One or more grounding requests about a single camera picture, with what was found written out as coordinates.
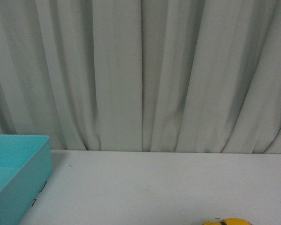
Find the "yellow object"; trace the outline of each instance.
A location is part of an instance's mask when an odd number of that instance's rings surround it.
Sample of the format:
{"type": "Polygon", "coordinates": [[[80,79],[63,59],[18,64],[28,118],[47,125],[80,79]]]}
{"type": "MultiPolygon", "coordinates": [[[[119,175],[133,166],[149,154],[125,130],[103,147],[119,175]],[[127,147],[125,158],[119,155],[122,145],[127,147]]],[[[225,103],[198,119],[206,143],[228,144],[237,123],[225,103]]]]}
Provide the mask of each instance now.
{"type": "Polygon", "coordinates": [[[237,219],[237,218],[229,218],[229,219],[223,219],[219,222],[205,222],[203,225],[252,225],[248,221],[244,219],[237,219]]]}

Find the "turquoise tray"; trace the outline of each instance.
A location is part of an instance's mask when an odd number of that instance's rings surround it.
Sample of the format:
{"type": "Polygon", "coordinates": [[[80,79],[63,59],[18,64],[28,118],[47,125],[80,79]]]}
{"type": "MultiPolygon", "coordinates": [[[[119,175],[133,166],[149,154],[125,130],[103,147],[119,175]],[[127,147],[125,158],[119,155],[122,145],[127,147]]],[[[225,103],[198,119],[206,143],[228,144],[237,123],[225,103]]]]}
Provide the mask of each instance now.
{"type": "Polygon", "coordinates": [[[0,135],[0,225],[16,225],[52,173],[48,136],[0,135]]]}

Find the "curtain fold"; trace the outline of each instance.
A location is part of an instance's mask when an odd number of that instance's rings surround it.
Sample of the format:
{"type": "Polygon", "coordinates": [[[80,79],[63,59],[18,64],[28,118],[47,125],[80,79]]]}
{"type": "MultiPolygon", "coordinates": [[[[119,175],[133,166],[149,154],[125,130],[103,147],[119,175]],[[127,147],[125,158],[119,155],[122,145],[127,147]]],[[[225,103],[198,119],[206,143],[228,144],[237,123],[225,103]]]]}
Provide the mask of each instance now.
{"type": "Polygon", "coordinates": [[[281,153],[281,0],[0,0],[0,134],[281,153]]]}

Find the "white tabletop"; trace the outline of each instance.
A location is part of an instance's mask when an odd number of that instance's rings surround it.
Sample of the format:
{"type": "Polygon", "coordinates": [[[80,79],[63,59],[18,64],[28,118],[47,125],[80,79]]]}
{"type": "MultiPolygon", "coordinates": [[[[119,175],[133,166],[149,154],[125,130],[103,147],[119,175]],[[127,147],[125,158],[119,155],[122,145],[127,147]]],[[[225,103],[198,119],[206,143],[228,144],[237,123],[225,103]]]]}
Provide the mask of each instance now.
{"type": "Polygon", "coordinates": [[[281,225],[281,155],[52,150],[20,225],[281,225]]]}

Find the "curtain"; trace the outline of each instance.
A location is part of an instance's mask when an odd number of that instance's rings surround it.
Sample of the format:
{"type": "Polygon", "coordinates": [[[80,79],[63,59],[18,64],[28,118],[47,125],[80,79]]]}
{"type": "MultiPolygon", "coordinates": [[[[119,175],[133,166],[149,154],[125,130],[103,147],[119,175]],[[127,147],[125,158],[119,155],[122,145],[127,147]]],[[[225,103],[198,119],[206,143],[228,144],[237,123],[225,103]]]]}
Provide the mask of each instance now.
{"type": "Polygon", "coordinates": [[[281,0],[0,0],[0,134],[281,153],[281,0]]]}

